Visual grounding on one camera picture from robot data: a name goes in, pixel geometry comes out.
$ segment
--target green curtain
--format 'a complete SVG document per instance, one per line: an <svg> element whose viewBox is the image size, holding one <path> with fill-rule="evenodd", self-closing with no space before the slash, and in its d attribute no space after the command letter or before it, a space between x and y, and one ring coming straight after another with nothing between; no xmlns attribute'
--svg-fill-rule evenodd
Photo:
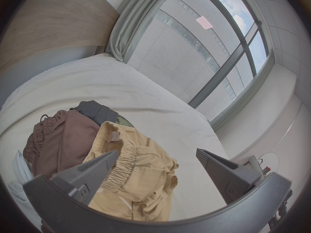
<svg viewBox="0 0 311 233"><path fill-rule="evenodd" d="M139 40L166 0L124 0L117 9L120 17L109 39L106 53L127 63Z"/></svg>

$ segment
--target white round object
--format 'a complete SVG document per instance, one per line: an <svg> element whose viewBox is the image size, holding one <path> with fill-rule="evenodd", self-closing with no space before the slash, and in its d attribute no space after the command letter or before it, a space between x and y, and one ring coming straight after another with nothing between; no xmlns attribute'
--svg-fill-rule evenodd
<svg viewBox="0 0 311 233"><path fill-rule="evenodd" d="M275 153L269 152L265 153L258 159L258 162L261 166L261 169L265 169L266 167L271 168L270 172L276 172L279 168L279 158Z"/></svg>

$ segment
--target window pane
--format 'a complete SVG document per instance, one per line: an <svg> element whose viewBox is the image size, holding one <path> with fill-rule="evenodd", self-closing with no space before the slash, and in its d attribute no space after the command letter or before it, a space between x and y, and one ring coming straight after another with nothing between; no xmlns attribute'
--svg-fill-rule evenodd
<svg viewBox="0 0 311 233"><path fill-rule="evenodd" d="M205 19L213 28L196 21ZM210 0L167 0L128 64L189 103L226 62L240 41Z"/></svg>
<svg viewBox="0 0 311 233"><path fill-rule="evenodd" d="M254 59L256 72L258 73L267 59L260 33L256 34L254 40L249 45L249 49L251 50Z"/></svg>
<svg viewBox="0 0 311 233"><path fill-rule="evenodd" d="M242 0L219 0L226 9L231 13L234 20L240 27L244 36L247 34L254 19L252 18L249 10L246 8Z"/></svg>
<svg viewBox="0 0 311 233"><path fill-rule="evenodd" d="M251 67L244 54L227 77L196 110L211 122L240 95L252 79Z"/></svg>

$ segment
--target bed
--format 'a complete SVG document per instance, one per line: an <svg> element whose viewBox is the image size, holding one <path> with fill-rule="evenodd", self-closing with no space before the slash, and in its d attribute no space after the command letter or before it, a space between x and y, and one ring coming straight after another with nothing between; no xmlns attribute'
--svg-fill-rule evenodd
<svg viewBox="0 0 311 233"><path fill-rule="evenodd" d="M53 116L60 109L69 110L88 100L118 112L177 159L178 185L170 221L226 206L195 157L196 148L202 148L227 158L206 118L143 74L105 54L51 68L21 85L6 100L0 111L0 174L6 185L16 179L12 161L18 150L24 149L41 116ZM27 216L27 210L19 207Z"/></svg>

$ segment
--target pink paper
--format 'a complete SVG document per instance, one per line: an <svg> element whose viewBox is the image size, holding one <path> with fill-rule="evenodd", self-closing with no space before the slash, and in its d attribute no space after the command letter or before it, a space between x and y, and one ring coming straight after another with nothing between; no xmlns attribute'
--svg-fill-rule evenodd
<svg viewBox="0 0 311 233"><path fill-rule="evenodd" d="M196 20L204 29L210 29L212 28L212 24L205 18L205 17L200 17Z"/></svg>

